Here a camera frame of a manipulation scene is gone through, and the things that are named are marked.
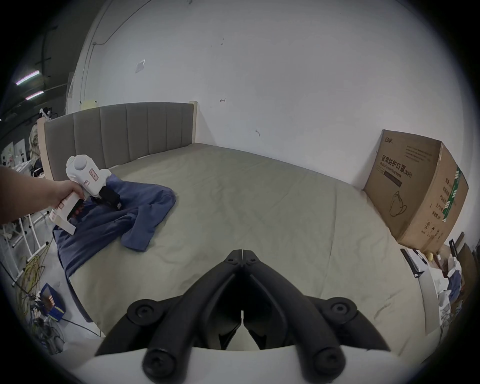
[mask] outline gray bed sheet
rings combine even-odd
[[[170,187],[177,203],[146,252],[117,239],[71,277],[104,333],[132,302],[181,295],[243,248],[305,295],[353,300],[394,353],[415,362],[425,357],[415,354],[425,339],[419,284],[364,192],[278,160],[205,144],[111,170],[123,180]],[[254,346],[245,332],[235,338],[236,349]]]

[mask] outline blue box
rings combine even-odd
[[[60,321],[65,314],[65,304],[61,296],[48,283],[40,291],[40,299],[44,307],[44,315],[55,321]]]

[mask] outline mask illustration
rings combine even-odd
[[[403,204],[402,198],[400,197],[400,192],[396,192],[390,203],[390,216],[395,217],[407,210],[407,206]]]

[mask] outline ceiling light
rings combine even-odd
[[[37,76],[38,74],[40,74],[40,71],[35,71],[35,72],[32,72],[31,74],[25,76],[25,77],[22,77],[19,81],[16,82],[17,85],[20,85],[21,83],[27,81],[28,79],[31,79],[32,77],[35,77]]]
[[[25,100],[30,100],[33,99],[34,97],[37,97],[38,95],[41,95],[43,91],[38,91],[37,93],[34,93],[33,95],[27,96]]]

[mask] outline bed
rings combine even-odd
[[[353,300],[405,360],[426,358],[435,345],[419,284],[366,194],[278,160],[195,143],[196,114],[195,102],[137,103],[39,122],[47,177],[64,180],[66,159],[85,153],[122,180],[164,185],[177,197],[146,252],[117,239],[71,276],[98,327],[107,334],[136,300],[181,295],[243,248],[305,295]],[[248,334],[234,340],[236,349],[256,348]]]

